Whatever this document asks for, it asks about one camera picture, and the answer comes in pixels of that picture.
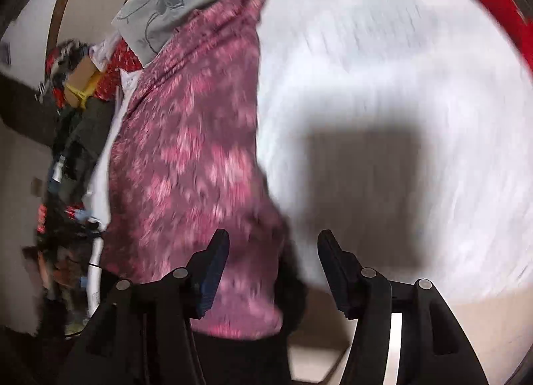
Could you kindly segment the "purple pink floral garment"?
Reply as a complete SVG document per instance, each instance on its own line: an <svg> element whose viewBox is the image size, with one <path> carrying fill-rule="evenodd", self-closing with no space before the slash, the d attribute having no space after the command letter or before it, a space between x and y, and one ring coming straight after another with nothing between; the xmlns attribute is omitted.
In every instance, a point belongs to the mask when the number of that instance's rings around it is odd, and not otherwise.
<svg viewBox="0 0 533 385"><path fill-rule="evenodd" d="M110 152L102 266L156 281L218 229L230 253L194 330L230 339L277 334L274 282L286 240L256 156L259 37L266 0L193 12L140 76Z"/></svg>

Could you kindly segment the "dark clothes pile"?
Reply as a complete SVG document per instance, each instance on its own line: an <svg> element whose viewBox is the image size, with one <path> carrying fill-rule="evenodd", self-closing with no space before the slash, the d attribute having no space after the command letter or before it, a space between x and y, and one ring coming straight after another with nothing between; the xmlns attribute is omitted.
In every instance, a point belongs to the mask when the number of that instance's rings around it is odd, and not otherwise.
<svg viewBox="0 0 533 385"><path fill-rule="evenodd" d="M48 54L39 102L58 110L35 244L24 247L24 266L37 290L37 333L74 337L89 321L89 261L103 228L83 198L105 147L114 102L95 96L93 83L69 80L89 61L89 45L67 40Z"/></svg>

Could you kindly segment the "white bed sheet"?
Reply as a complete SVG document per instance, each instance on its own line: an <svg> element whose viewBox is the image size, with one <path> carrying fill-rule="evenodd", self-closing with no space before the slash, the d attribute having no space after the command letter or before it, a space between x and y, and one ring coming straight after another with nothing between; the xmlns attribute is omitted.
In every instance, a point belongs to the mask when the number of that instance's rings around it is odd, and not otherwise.
<svg viewBox="0 0 533 385"><path fill-rule="evenodd" d="M532 77L476 0L267 0L258 159L303 280L315 241L449 300L532 283Z"/></svg>

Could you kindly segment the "red patterned quilt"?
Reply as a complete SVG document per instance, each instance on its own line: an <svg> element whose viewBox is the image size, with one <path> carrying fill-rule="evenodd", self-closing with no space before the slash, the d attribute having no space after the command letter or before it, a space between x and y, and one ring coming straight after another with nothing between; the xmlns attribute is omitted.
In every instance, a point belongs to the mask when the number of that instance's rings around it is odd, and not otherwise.
<svg viewBox="0 0 533 385"><path fill-rule="evenodd" d="M120 37L93 96L105 102L113 100L116 89L121 83L120 71L132 73L142 68L143 66L137 55L131 50L127 42Z"/></svg>

